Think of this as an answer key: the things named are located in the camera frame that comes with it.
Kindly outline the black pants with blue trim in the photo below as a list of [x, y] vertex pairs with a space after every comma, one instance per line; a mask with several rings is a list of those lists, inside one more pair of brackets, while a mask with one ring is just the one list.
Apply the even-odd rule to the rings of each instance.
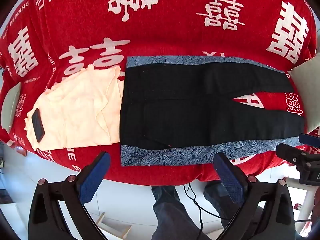
[[120, 113], [123, 166], [184, 166], [298, 146], [302, 114], [240, 98], [292, 95], [281, 70], [239, 57], [132, 56]]

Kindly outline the black smartphone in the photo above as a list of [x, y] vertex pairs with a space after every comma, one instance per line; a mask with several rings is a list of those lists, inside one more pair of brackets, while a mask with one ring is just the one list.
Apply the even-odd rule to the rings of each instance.
[[41, 120], [40, 110], [38, 108], [35, 109], [33, 115], [31, 116], [31, 120], [33, 124], [36, 141], [41, 142], [45, 135], [45, 131]]

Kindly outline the cream folded cloth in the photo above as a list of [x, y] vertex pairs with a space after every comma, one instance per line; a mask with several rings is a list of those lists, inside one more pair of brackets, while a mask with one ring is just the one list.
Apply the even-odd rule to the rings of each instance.
[[[59, 150], [120, 141], [120, 109], [124, 81], [120, 67], [94, 69], [88, 65], [45, 90], [25, 119], [33, 150]], [[31, 116], [40, 110], [45, 135], [36, 141]]]

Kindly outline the grey-white pillow left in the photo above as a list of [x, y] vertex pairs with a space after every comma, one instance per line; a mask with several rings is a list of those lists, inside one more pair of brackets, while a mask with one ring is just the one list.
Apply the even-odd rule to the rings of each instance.
[[20, 97], [21, 82], [12, 87], [5, 95], [1, 109], [1, 126], [10, 133], [17, 104]]

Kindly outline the wooden stool frame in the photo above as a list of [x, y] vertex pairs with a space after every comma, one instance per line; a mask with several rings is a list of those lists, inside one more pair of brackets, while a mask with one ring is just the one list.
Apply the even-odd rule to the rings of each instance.
[[116, 239], [127, 239], [132, 229], [132, 224], [108, 218], [105, 212], [101, 213], [95, 223], [106, 237], [112, 236]]

